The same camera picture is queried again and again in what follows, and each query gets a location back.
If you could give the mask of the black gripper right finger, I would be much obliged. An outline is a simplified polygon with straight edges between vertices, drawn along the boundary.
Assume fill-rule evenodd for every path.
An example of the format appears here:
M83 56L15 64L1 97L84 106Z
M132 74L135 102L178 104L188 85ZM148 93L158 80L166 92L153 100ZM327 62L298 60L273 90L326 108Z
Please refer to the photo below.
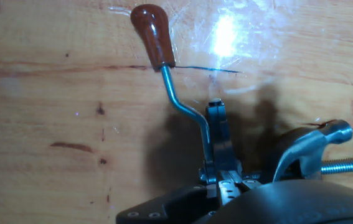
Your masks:
M242 164L233 148L232 137L227 123L225 124L225 147L228 153L225 195L239 196L244 192L260 187L261 183L259 181L243 176Z

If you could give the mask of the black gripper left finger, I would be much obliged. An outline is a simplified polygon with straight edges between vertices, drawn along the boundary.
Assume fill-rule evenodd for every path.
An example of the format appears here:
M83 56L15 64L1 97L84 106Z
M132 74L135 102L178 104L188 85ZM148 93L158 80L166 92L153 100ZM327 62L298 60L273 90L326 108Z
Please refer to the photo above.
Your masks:
M212 161L199 171L204 185L183 187L156 197L117 214L117 224L189 224L207 223L222 205L221 187L227 175L228 153L225 147L225 124L228 124L222 100L211 101L205 112L210 128Z

